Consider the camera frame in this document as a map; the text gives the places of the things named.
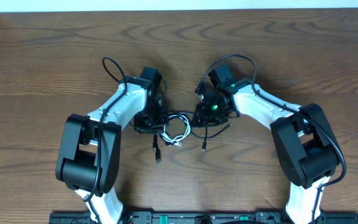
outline white wall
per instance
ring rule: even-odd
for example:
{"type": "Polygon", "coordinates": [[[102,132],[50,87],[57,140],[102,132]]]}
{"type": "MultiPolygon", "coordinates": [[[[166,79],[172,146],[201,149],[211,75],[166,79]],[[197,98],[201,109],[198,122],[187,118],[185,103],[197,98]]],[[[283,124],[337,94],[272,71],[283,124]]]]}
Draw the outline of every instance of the white wall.
{"type": "Polygon", "coordinates": [[[358,7],[358,0],[0,0],[0,12],[358,7]]]}

